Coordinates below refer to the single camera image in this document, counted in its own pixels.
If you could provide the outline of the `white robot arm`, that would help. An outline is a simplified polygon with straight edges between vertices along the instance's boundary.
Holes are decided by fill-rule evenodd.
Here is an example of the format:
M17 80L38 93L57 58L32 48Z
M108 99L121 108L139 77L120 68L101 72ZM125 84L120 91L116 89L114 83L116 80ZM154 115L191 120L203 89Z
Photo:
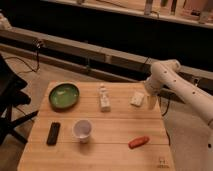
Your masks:
M213 96L178 75L181 64L176 59L153 62L151 75L144 82L146 91L157 95L164 85L193 108L211 129L202 171L213 171Z

